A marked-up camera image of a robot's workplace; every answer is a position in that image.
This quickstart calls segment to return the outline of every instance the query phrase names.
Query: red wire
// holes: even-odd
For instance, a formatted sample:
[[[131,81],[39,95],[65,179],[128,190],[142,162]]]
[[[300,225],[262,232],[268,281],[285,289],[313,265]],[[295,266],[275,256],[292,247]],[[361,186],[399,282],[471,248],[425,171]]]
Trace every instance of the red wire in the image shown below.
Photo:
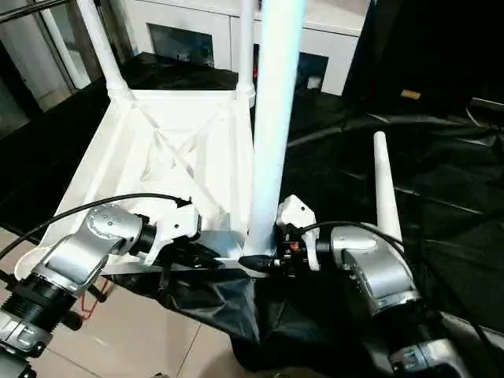
[[[104,294],[106,292],[106,288],[108,285],[109,285],[109,281],[105,280],[105,282],[102,285],[102,288],[100,289],[100,292],[102,294]],[[96,299],[94,301],[93,306],[90,309],[84,308],[85,303],[86,303],[86,293],[84,293],[84,295],[80,298],[80,312],[82,313],[83,320],[88,321],[93,316],[93,312],[95,311],[96,306],[98,305],[98,300]]]

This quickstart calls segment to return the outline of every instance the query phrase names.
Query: tile floor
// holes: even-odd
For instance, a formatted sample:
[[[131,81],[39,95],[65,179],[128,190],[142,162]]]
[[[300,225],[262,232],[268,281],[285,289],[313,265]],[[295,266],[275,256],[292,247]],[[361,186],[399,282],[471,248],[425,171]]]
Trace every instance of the tile floor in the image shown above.
[[[0,228],[0,248],[13,238]],[[21,244],[0,268],[12,272],[19,256],[31,248],[30,243]],[[0,300],[8,295],[1,286]],[[109,300],[98,304],[79,332],[58,326],[49,350],[32,365],[39,378],[149,378],[159,372],[177,378],[266,378],[278,373],[245,371],[223,332],[121,287],[114,287]],[[286,373],[281,376],[321,377],[303,369]]]

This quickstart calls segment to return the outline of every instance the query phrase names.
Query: white pole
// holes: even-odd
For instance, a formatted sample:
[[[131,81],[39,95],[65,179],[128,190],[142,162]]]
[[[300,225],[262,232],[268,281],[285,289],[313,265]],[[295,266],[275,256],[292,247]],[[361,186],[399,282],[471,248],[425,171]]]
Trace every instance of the white pole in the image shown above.
[[[387,138],[377,132],[373,137],[375,151],[376,215],[378,228],[390,236],[402,240],[401,225],[395,203],[391,163],[388,160]]]
[[[257,0],[241,0],[240,3],[240,39],[239,39],[239,74],[236,91],[249,98],[250,107],[255,103],[253,82],[254,69],[254,12]]]
[[[305,0],[264,2],[254,133],[254,179],[244,254],[270,254],[298,72]]]
[[[105,75],[109,97],[131,96],[128,85],[120,74],[93,0],[77,0],[77,5],[79,6],[87,32],[93,43],[94,51]]]

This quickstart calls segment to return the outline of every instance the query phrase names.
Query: black cloth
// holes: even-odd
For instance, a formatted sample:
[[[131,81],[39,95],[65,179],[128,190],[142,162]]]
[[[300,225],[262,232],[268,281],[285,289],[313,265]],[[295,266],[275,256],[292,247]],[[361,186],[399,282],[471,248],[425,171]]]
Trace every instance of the black cloth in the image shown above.
[[[236,82],[231,72],[150,54],[132,59],[122,71],[134,89],[224,90]],[[25,232],[54,213],[108,104],[98,81],[0,140],[2,227]],[[377,130],[387,133],[406,253],[429,302],[460,314],[420,264],[420,254],[482,325],[504,332],[500,128],[411,116],[385,123],[336,96],[300,91],[281,198],[297,195],[319,221],[376,223],[372,134]],[[114,280],[226,331],[249,369],[311,365],[333,376],[345,370],[349,376],[372,375],[359,341],[369,317],[346,277],[252,280],[240,271],[217,271]]]

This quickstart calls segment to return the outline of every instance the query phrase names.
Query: cabinet door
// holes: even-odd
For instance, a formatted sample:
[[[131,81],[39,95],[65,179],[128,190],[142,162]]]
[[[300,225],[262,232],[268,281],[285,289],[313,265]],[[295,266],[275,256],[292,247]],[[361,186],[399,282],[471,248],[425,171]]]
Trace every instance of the cabinet door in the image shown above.
[[[231,69],[229,16],[126,0],[136,50]]]
[[[254,43],[261,41],[261,22],[254,22]],[[350,64],[354,58],[358,37],[303,29],[301,52],[312,56],[326,57],[327,65],[322,73],[322,91],[333,95],[343,92]],[[231,19],[232,71],[239,70],[239,18]]]

